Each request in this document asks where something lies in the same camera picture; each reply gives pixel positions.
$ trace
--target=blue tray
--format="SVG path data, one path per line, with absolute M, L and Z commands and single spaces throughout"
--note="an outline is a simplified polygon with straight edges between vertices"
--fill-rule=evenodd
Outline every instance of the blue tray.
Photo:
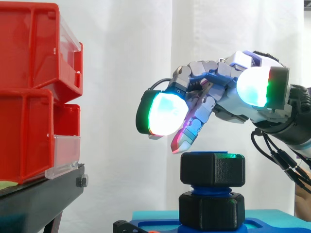
M 311 223 L 279 210 L 246 210 L 245 215 L 244 225 L 230 233 L 311 233 Z M 180 226 L 178 211 L 134 212 L 131 223 L 146 231 L 160 233 L 204 233 Z

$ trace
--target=stacked black cylinder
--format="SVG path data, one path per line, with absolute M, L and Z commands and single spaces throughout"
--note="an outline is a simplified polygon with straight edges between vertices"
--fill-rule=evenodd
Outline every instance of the stacked black cylinder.
M 183 153 L 180 180 L 193 187 L 193 191 L 179 197 L 182 225 L 200 231 L 234 231 L 243 224 L 244 197 L 230 189 L 245 184 L 245 158 L 242 155 Z

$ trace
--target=black clamp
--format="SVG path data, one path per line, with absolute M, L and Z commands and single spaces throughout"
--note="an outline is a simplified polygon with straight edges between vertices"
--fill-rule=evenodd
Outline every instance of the black clamp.
M 147 231 L 144 231 L 143 229 L 124 220 L 116 221 L 113 224 L 113 233 L 132 233 L 135 232 L 134 230 L 136 230 L 136 233 L 148 233 Z

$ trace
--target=red plastic bin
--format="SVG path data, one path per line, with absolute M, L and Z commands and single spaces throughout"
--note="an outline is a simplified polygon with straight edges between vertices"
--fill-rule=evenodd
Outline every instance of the red plastic bin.
M 0 90 L 0 181 L 49 179 L 77 168 L 80 107 L 45 89 Z
M 45 88 L 66 103 L 82 95 L 83 46 L 54 3 L 0 1 L 0 89 Z

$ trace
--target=white curtain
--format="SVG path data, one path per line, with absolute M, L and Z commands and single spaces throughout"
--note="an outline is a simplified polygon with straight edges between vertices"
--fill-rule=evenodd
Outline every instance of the white curtain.
M 60 233 L 109 233 L 114 221 L 131 220 L 135 210 L 178 208 L 178 196 L 189 187 L 179 180 L 172 137 L 149 140 L 135 127 L 143 92 L 178 66 L 259 50 L 279 58 L 291 68 L 291 82 L 300 83 L 302 1 L 55 2 L 84 44 L 84 93 L 73 102 L 81 105 L 80 161 L 89 175 L 84 194 L 64 211 Z M 246 185 L 234 190 L 244 195 L 246 208 L 293 214 L 294 184 L 253 148 L 253 128 L 212 116 L 192 150 L 243 154 Z

